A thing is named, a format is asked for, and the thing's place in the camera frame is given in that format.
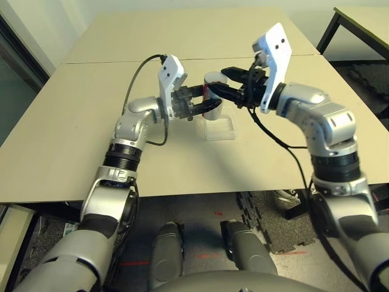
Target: black cable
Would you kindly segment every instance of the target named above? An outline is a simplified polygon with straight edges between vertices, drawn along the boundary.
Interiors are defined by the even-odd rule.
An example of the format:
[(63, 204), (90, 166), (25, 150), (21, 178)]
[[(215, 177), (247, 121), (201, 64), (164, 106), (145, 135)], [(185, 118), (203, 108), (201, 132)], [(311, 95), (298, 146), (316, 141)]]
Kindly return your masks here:
[(153, 60), (153, 59), (156, 59), (156, 58), (163, 58), (164, 55), (161, 55), (161, 54), (157, 54), (157, 55), (152, 55), (150, 57), (148, 57), (146, 60), (144, 60), (143, 62), (141, 62), (141, 64), (139, 65), (138, 69), (136, 69), (135, 71), (135, 74), (133, 76), (133, 78), (131, 79), (131, 82), (129, 83), (129, 86), (128, 86), (128, 89), (127, 89), (127, 93), (126, 93), (126, 98), (124, 99), (124, 104), (123, 104), (123, 109), (122, 109), (122, 114), (124, 114), (124, 110), (126, 108), (126, 104), (128, 102), (128, 99), (129, 99), (129, 94), (134, 86), (134, 82), (135, 82), (135, 79), (136, 77), (138, 76), (140, 70), (142, 70), (142, 68), (146, 65), (147, 62)]
[(363, 292), (368, 292), (365, 285), (349, 270), (349, 268), (343, 263), (342, 259), (338, 256), (332, 245), (329, 243), (327, 237), (322, 232), (322, 229), (318, 226), (316, 219), (313, 216), (313, 212), (311, 212), (311, 187), (313, 184), (313, 180), (309, 182), (309, 192), (308, 192), (308, 199), (305, 200), (305, 205), (308, 210), (309, 217), (311, 218), (312, 226), (316, 232), (317, 238), (319, 239), (320, 243), (322, 244), (324, 250), (326, 251), (328, 257), (338, 266), (338, 268), (341, 270), (344, 275), (346, 275), (347, 278), (349, 278), (352, 283), (354, 283), (359, 289), (361, 289)]
[[(249, 95), (247, 104), (249, 104), (253, 100), (252, 78), (253, 78), (253, 70), (254, 69), (255, 69), (255, 63), (253, 63), (251, 65), (251, 67), (249, 69), (249, 77), (247, 79), (247, 93)], [(253, 113), (251, 113), (250, 110), (249, 110), (249, 113), (250, 113), (250, 115), (251, 115), (251, 117), (253, 119), (254, 119), (254, 117), (253, 117), (253, 113), (254, 113), (254, 115), (256, 116), (256, 120), (254, 120), (254, 122), (261, 128), (262, 131), (265, 132), (265, 134), (267, 134), (270, 138), (272, 138), (281, 147), (283, 147), (283, 148), (290, 148), (290, 149), (307, 149), (307, 147), (305, 147), (305, 146), (290, 146), (287, 143), (283, 142), (281, 139), (276, 137), (276, 135), (274, 135), (272, 132), (270, 132), (261, 123), (261, 121), (259, 120), (258, 116), (255, 114), (255, 109), (253, 109)]]
[[(251, 65), (250, 67), (250, 71), (253, 71), (255, 67), (255, 63), (253, 63), (253, 65)], [(249, 78), (247, 79), (247, 93), (249, 95), (249, 100), (252, 100), (252, 97), (253, 97), (253, 91), (252, 91), (252, 74), (250, 74), (249, 72)], [(251, 116), (251, 118), (253, 119), (253, 121), (261, 128), (261, 130), (263, 130), (269, 137), (271, 137), (278, 145), (280, 145), (281, 147), (283, 147), (284, 149), (286, 149), (286, 151), (288, 151), (292, 156), (293, 158), (295, 159), (296, 163), (297, 163), (297, 166), (298, 166), (298, 169), (300, 171), (300, 174), (301, 174), (301, 178), (303, 180), (303, 183), (304, 183), (304, 188), (305, 188), (305, 195), (304, 195), (304, 201), (305, 201), (305, 205), (307, 207), (307, 210), (308, 210), (308, 214), (311, 218), (311, 221), (312, 221), (312, 226), (314, 227), (314, 230), (317, 234), (317, 238), (319, 239), (320, 243), (322, 244), (324, 250), (326, 251), (327, 255), (329, 256), (329, 258), (338, 266), (338, 268), (342, 271), (342, 273), (344, 273), (344, 275), (349, 278), (350, 281), (352, 281), (358, 288), (360, 288), (363, 292), (368, 292), (368, 290), (366, 289), (366, 287), (361, 283), (361, 281), (348, 269), (348, 267), (342, 262), (342, 259), (338, 256), (338, 254), (335, 252), (335, 250), (332, 248), (331, 244), (329, 243), (328, 239), (326, 238), (326, 236), (323, 234), (322, 230), (317, 226), (317, 223), (315, 222), (315, 219), (312, 215), (312, 212), (311, 212), (311, 204), (310, 204), (310, 196), (311, 196), (311, 187), (312, 187), (312, 183), (313, 181), (311, 180), (309, 182), (309, 188), (307, 187), (306, 185), (306, 180), (305, 180), (305, 175), (303, 173), (303, 170), (302, 170), (302, 167), (300, 165), (300, 161), (298, 161), (296, 155), (294, 155), (294, 153), (290, 150), (290, 148), (304, 148), (304, 147), (291, 147), (289, 146), (288, 144), (284, 143), (282, 140), (280, 140), (279, 138), (276, 137), (276, 135), (274, 135), (273, 133), (271, 133), (260, 121), (260, 119), (258, 118), (257, 114), (255, 113), (255, 108), (253, 109), (253, 111), (251, 112), (250, 109), (247, 109), (249, 111), (249, 114)]]
[(149, 144), (155, 145), (155, 146), (164, 146), (166, 144), (166, 141), (168, 140), (168, 129), (169, 129), (168, 117), (164, 118), (164, 129), (165, 129), (165, 137), (164, 137), (164, 141), (162, 141), (162, 143), (157, 143), (157, 142), (152, 142), (152, 141), (146, 141), (146, 143), (149, 143)]
[[(129, 94), (131, 93), (131, 90), (132, 90), (132, 88), (134, 86), (134, 83), (135, 83), (135, 79), (138, 76), (140, 70), (142, 70), (142, 68), (146, 65), (146, 63), (148, 63), (149, 61), (151, 61), (153, 59), (156, 59), (156, 58), (160, 58), (161, 61), (163, 62), (164, 59), (166, 58), (166, 56), (165, 55), (161, 55), (161, 54), (152, 55), (152, 56), (148, 57), (146, 60), (144, 60), (139, 65), (138, 69), (136, 69), (135, 74), (134, 74), (133, 78), (131, 79), (131, 82), (129, 83), (129, 86), (128, 86), (128, 89), (127, 89), (126, 98), (124, 99), (124, 104), (123, 104), (123, 108), (122, 108), (122, 114), (124, 114), (124, 112), (125, 112), (126, 104), (128, 103), (128, 99), (129, 99)], [(168, 139), (168, 125), (169, 125), (168, 117), (165, 116), (164, 120), (165, 120), (165, 122), (164, 122), (164, 127), (165, 127), (164, 141), (162, 143), (146, 141), (146, 143), (151, 144), (151, 145), (156, 145), (156, 146), (163, 146), (163, 145), (165, 145), (165, 143), (166, 143), (166, 141)]]
[(126, 228), (126, 234), (123, 236), (122, 238), (122, 242), (120, 242), (119, 246), (116, 248), (116, 250), (114, 251), (113, 253), (113, 257), (119, 257), (121, 255), (121, 253), (123, 252), (123, 247), (125, 245), (125, 242), (126, 242), (126, 239), (128, 238), (129, 234), (131, 233), (131, 231), (134, 229), (134, 225), (135, 225), (135, 222), (137, 221), (138, 219), (138, 215), (139, 215), (139, 191), (138, 191), (138, 185), (135, 183), (135, 191), (136, 191), (136, 194), (137, 194), (137, 197), (136, 197), (136, 209), (135, 209), (135, 214), (133, 216), (133, 219), (131, 220), (131, 224), (129, 225), (129, 228)]

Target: white cup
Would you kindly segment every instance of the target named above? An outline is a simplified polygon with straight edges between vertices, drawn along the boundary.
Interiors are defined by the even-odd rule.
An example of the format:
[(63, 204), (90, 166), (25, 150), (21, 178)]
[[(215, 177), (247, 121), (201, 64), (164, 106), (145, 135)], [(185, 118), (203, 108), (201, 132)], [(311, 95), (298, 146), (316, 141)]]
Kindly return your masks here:
[(227, 76), (217, 71), (208, 72), (204, 76), (204, 92), (203, 92), (202, 100), (206, 101), (208, 99), (221, 99), (220, 105), (218, 105), (213, 110), (202, 114), (202, 116), (207, 120), (217, 120), (220, 117), (221, 110), (223, 108), (223, 99), (220, 98), (220, 96), (217, 96), (215, 93), (213, 93), (211, 89), (209, 89), (207, 86), (208, 83), (214, 83), (214, 82), (227, 84)]

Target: black foam mat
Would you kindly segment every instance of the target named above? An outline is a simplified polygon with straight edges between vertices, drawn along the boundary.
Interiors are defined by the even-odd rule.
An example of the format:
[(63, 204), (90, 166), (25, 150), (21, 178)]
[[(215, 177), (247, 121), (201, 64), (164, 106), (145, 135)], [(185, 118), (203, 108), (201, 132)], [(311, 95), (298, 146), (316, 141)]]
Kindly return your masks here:
[(285, 219), (284, 212), (298, 203), (280, 197), (274, 191), (239, 193), (243, 222), (262, 230), (266, 246), (274, 254), (292, 251), (297, 245), (309, 245), (316, 238), (308, 215)]

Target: black table leg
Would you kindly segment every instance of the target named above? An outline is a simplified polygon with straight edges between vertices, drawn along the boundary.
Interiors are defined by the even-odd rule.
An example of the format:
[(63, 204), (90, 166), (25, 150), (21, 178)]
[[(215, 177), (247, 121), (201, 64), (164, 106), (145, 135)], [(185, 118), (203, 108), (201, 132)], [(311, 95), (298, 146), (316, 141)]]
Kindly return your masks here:
[(335, 15), (332, 17), (331, 22), (328, 24), (324, 35), (321, 40), (318, 42), (316, 49), (323, 55), (324, 51), (328, 47), (329, 42), (332, 40), (332, 37), (336, 33), (336, 30), (339, 27), (339, 14), (335, 12)]

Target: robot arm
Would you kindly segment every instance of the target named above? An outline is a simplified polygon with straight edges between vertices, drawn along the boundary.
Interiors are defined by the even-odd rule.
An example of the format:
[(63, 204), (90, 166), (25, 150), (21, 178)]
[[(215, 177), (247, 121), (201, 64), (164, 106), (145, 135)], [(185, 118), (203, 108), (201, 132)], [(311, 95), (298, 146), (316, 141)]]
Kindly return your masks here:
[[(222, 70), (243, 83), (242, 88), (220, 83), (208, 87), (239, 108), (260, 107), (263, 113), (275, 110), (304, 132), (318, 190), (310, 200), (313, 218), (324, 233), (340, 239), (366, 287), (388, 289), (389, 234), (377, 228), (367, 179), (359, 170), (353, 114), (319, 89), (283, 83), (291, 49), (280, 24), (253, 48), (256, 60), (249, 71)], [(258, 65), (269, 66), (270, 76), (256, 69)], [(137, 167), (148, 126), (176, 117), (191, 120), (220, 104), (219, 100), (192, 104), (191, 98), (201, 96), (203, 88), (181, 87), (185, 77), (178, 59), (169, 55), (159, 71), (160, 97), (128, 104), (84, 201), (81, 225), (55, 245), (16, 291), (90, 291), (93, 285), (103, 285), (119, 227), (129, 225), (136, 204)]]
[[(248, 71), (221, 71), (244, 84), (239, 90), (223, 84), (208, 87), (238, 107), (260, 106), (262, 113), (275, 110), (301, 129), (317, 190), (308, 202), (312, 219), (324, 234), (339, 238), (369, 290), (389, 290), (389, 234), (377, 227), (367, 179), (359, 168), (354, 115), (320, 89), (283, 83), (291, 49), (281, 24), (255, 42), (253, 49), (256, 58)], [(269, 77), (257, 66), (270, 67)]]

